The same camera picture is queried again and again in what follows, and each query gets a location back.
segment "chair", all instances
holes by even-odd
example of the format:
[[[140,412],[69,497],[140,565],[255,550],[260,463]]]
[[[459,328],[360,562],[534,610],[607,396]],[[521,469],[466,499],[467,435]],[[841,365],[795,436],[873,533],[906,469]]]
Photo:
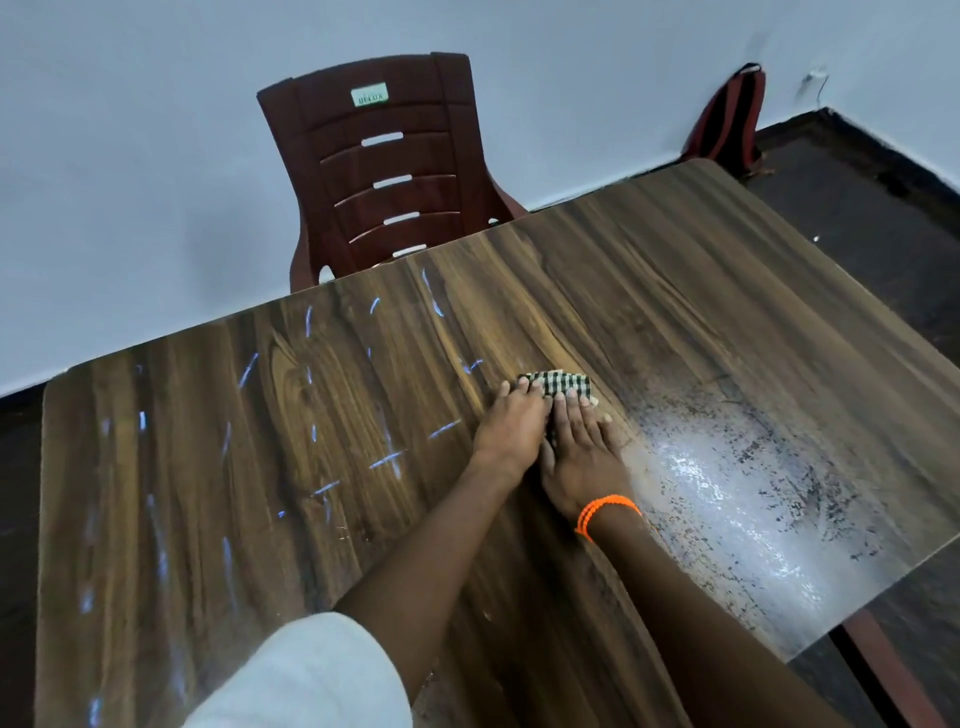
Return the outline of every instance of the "chair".
[[[487,170],[467,56],[345,63],[257,99],[300,203],[292,291],[526,213]]]

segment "dark floor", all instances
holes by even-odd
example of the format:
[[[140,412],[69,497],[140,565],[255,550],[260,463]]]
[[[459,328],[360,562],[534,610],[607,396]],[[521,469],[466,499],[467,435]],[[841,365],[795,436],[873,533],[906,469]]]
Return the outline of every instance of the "dark floor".
[[[748,186],[960,365],[960,202],[829,114],[761,135]],[[42,387],[0,400],[0,715],[32,724]],[[949,725],[960,725],[960,542],[870,610]],[[829,637],[791,667],[856,726],[884,721]]]

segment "tabletop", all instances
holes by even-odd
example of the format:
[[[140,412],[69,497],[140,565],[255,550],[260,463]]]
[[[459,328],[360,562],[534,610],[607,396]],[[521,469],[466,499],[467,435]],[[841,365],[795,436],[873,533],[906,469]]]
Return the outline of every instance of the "tabletop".
[[[51,382],[37,725],[179,725],[443,496],[499,381],[552,368],[590,375],[663,546],[784,660],[958,532],[960,372],[691,161]],[[528,479],[416,721],[641,724],[649,638]]]

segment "white sleeve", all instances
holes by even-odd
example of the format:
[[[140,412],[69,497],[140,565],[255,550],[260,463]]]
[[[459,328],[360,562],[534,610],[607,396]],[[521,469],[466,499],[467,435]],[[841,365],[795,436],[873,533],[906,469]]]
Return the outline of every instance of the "white sleeve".
[[[412,728],[394,664],[353,619],[326,612],[281,627],[183,728]]]

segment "green and white label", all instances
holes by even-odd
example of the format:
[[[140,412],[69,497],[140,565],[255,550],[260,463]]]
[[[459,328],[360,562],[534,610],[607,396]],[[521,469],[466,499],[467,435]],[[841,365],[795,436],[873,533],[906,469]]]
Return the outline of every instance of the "green and white label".
[[[354,88],[350,90],[350,96],[353,97],[353,105],[356,107],[380,104],[390,98],[390,96],[387,95],[386,84],[373,84],[365,85],[363,88]]]

